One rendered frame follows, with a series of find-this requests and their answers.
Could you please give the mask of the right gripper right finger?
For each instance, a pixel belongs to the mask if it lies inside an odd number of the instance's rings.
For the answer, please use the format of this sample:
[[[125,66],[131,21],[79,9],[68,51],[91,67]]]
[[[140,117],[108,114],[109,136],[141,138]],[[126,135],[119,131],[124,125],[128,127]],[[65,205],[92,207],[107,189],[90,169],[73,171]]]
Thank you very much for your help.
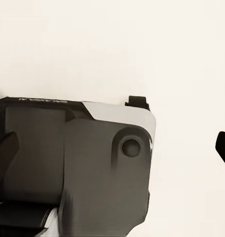
[[[224,131],[219,132],[217,140],[216,140],[215,149],[225,162],[225,132]]]

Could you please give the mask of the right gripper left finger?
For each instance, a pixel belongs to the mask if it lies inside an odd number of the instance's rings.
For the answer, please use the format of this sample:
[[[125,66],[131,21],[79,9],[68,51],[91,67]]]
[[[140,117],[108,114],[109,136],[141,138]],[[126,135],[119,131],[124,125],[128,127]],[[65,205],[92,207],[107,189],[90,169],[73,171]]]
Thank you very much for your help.
[[[15,131],[0,135],[0,181],[19,150],[20,144]]]

